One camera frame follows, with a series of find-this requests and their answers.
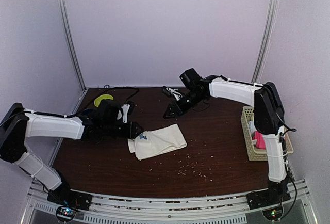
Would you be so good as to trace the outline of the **pink towel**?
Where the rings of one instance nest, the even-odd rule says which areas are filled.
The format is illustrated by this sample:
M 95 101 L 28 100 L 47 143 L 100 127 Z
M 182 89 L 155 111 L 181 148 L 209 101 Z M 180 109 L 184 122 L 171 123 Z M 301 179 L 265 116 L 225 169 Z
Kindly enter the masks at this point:
M 266 149 L 266 144 L 265 144 L 264 138 L 260 132 L 256 131 L 254 133 L 254 135 L 252 136 L 252 139 L 255 141 L 256 148 L 263 149 L 263 150 Z

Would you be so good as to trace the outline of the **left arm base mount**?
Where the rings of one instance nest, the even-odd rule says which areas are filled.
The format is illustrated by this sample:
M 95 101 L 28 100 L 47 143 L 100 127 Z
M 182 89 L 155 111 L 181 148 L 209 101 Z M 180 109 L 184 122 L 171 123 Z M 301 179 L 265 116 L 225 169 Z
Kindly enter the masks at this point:
M 72 221 L 81 211 L 88 211 L 92 195 L 72 190 L 49 190 L 47 200 L 56 203 L 55 217 L 62 223 Z

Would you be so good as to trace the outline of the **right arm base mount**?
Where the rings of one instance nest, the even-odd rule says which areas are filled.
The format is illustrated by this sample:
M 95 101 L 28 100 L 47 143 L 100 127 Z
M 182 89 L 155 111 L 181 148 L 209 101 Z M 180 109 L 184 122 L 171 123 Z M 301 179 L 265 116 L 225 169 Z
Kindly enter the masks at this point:
M 250 210 L 261 209 L 263 217 L 268 221 L 280 221 L 284 216 L 283 203 L 291 199 L 288 192 L 277 194 L 269 189 L 252 191 L 246 195 Z

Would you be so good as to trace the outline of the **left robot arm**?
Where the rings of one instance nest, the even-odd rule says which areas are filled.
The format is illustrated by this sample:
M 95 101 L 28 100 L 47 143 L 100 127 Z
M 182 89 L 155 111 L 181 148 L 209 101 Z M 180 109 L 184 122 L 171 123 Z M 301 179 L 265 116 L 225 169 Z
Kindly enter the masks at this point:
M 33 111 L 14 103 L 1 121 L 1 160 L 16 164 L 38 180 L 50 196 L 62 205 L 70 205 L 74 194 L 64 176 L 47 166 L 25 144 L 26 138 L 58 137 L 83 140 L 110 136 L 134 139 L 143 131 L 129 115 L 133 102 L 120 104 L 114 100 L 102 100 L 96 109 L 85 109 L 81 114 L 59 115 Z

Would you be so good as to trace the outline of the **white towel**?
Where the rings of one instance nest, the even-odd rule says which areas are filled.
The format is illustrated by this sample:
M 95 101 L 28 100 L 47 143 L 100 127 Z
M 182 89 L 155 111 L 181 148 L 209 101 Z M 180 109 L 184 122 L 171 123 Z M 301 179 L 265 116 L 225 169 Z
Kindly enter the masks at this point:
M 144 131 L 135 139 L 128 139 L 127 144 L 130 153 L 133 153 L 139 161 L 183 149 L 187 146 L 187 142 L 177 124 L 154 131 Z

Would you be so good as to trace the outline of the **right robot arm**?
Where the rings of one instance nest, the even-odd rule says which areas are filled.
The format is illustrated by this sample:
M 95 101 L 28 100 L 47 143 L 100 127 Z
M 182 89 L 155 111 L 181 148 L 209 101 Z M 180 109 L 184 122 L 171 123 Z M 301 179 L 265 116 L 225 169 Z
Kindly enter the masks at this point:
M 164 119 L 183 116 L 199 102 L 210 98 L 233 100 L 253 108 L 254 127 L 265 142 L 269 168 L 264 199 L 269 204 L 275 204 L 284 196 L 289 177 L 285 144 L 288 128 L 284 122 L 284 107 L 274 83 L 246 83 L 222 75 L 201 77 L 194 68 L 182 73 L 180 79 L 187 89 L 186 93 L 171 87 L 162 89 L 166 96 L 174 98 L 166 108 Z

